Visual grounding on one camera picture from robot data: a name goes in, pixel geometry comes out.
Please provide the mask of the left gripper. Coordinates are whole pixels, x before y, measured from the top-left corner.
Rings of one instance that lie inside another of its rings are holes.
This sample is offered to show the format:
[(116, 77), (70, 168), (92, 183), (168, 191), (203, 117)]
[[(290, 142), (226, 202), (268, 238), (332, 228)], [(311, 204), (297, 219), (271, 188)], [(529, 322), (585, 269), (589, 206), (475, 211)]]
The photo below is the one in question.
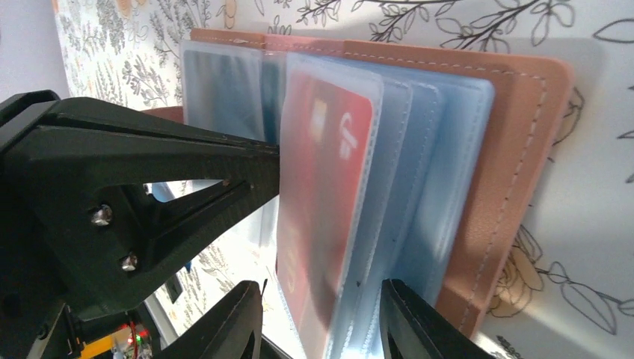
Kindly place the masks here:
[[(277, 146), (50, 90), (1, 104), (1, 356), (137, 307), (279, 191)], [(160, 202), (149, 182), (221, 180)]]

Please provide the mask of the red VIP card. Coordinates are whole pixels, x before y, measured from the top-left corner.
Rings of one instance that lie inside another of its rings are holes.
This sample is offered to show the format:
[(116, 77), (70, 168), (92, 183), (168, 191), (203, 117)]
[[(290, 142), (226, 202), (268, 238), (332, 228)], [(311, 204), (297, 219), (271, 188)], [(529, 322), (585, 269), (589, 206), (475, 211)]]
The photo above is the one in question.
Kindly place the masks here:
[(292, 318), (330, 323), (369, 133), (371, 100), (315, 70), (294, 70), (284, 105), (278, 274)]

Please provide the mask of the brown leather card holder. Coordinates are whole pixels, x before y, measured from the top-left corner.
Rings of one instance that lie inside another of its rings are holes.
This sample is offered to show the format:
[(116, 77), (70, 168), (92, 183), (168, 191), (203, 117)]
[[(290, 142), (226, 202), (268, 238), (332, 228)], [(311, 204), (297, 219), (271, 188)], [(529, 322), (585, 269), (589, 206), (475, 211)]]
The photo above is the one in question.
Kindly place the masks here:
[(478, 163), (440, 290), (440, 314), (464, 340), (451, 358), (488, 358), (472, 340), (544, 167), (573, 87), (561, 61), (525, 55), (197, 28), (194, 40), (474, 76), (496, 91)]

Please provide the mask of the floral table mat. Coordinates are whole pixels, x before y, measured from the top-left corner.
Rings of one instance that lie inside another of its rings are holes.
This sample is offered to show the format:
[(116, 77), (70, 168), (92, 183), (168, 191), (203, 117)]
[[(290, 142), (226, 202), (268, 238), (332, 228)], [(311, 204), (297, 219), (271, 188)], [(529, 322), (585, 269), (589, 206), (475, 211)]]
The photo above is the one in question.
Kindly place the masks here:
[(496, 198), (455, 240), (442, 301), (498, 358), (633, 356), (631, 1), (54, 1), (73, 96), (182, 101), (193, 28), (542, 55), (576, 84), (526, 212)]

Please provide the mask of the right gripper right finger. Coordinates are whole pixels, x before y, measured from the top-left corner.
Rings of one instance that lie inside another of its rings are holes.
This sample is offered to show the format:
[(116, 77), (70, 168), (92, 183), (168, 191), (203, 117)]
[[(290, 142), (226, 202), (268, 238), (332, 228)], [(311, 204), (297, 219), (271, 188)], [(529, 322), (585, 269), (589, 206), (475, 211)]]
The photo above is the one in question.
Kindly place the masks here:
[(381, 284), (380, 334), (385, 358), (492, 358), (398, 279)]

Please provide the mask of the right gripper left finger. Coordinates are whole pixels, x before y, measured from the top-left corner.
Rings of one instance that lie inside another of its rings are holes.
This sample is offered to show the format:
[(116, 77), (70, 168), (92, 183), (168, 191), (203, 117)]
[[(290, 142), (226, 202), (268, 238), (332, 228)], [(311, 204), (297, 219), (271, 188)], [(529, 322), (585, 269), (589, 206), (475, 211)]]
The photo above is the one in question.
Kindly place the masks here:
[(258, 358), (262, 341), (262, 293), (243, 280), (182, 336), (158, 353), (159, 358)]

